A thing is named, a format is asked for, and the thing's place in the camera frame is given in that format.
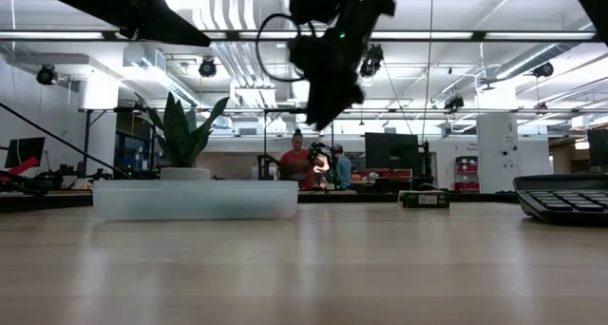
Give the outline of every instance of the man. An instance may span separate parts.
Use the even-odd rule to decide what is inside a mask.
[[[341,144],[335,146],[335,154],[338,157],[336,169],[338,171],[338,178],[340,178],[340,187],[347,189],[351,187],[351,160],[344,156],[344,148]]]

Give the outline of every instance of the red shirt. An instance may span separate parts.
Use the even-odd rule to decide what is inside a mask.
[[[299,152],[294,152],[293,150],[288,151],[283,154],[281,157],[281,164],[294,164],[299,161],[308,161],[308,150],[302,149]],[[300,189],[313,189],[314,181],[313,181],[313,168],[310,167],[306,172],[295,172],[296,175],[304,175],[306,174],[306,178],[304,180],[299,181]]]

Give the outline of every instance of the potted plant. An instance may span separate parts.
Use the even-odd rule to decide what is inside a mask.
[[[139,98],[142,105],[146,106],[145,100]],[[171,93],[167,97],[162,119],[156,110],[149,107],[145,109],[147,121],[162,132],[160,135],[159,131],[155,130],[156,138],[162,152],[172,165],[161,170],[162,180],[199,181],[209,179],[209,170],[195,168],[195,163],[200,152],[209,142],[213,122],[224,112],[228,100],[228,97],[219,100],[214,105],[209,118],[199,127],[196,122],[196,111],[190,110],[185,113],[181,102],[176,102]]]

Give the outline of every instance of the calculator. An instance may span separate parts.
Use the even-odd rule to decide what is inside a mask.
[[[550,222],[608,220],[608,175],[518,177],[513,184],[526,216]]]

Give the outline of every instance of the desk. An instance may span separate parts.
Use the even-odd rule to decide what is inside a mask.
[[[608,230],[510,204],[300,205],[295,220],[0,215],[6,324],[605,324]]]

